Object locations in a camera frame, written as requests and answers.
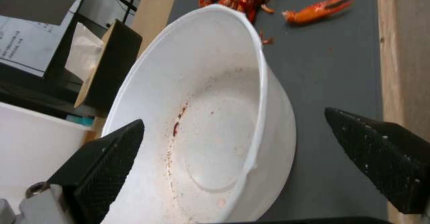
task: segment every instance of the gray tabletop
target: gray tabletop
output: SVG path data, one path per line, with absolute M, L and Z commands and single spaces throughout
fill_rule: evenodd
M 264 47 L 295 112 L 297 149 L 292 171 L 263 221 L 340 216 L 386 219 L 387 200 L 348 159 L 324 118 L 326 106 L 382 119 L 377 0 L 355 0 L 330 19 L 291 27 L 281 11 L 323 0 L 271 0 L 255 28 L 274 36 Z M 175 0 L 169 22 L 198 8 Z

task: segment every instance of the crawfish claw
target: crawfish claw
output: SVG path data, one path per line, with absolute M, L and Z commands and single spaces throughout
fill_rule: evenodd
M 282 16 L 291 24 L 306 24 L 340 12 L 352 5 L 352 3 L 353 0 L 326 0 L 313 4 L 299 12 L 284 11 Z

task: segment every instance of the white container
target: white container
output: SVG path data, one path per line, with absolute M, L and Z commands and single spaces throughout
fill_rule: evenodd
M 47 181 L 79 149 L 89 130 L 0 102 L 0 198 L 20 213 L 26 189 Z
M 104 223 L 253 221 L 272 205 L 291 169 L 296 132 L 261 49 L 246 17 L 220 5 L 188 13 L 157 36 L 103 129 L 138 118 L 145 124 Z

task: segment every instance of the black object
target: black object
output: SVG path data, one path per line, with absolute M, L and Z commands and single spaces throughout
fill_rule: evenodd
M 430 143 L 395 123 L 335 108 L 325 115 L 346 154 L 396 208 L 422 214 L 430 195 Z
M 86 143 L 48 183 L 63 187 L 77 223 L 100 223 L 128 175 L 143 139 L 142 120 Z
M 138 33 L 116 20 L 83 101 L 84 105 L 99 110 L 101 115 L 107 115 L 118 89 L 136 61 L 141 42 L 142 37 Z

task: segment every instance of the crumb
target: crumb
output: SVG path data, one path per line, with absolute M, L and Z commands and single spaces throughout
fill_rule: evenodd
M 219 198 L 218 199 L 218 206 L 219 207 L 224 207 L 225 206 L 225 199 L 224 198 Z
M 178 126 L 179 126 L 179 122 L 175 123 L 175 126 L 173 127 L 173 136 L 175 137 L 176 134 L 178 133 Z

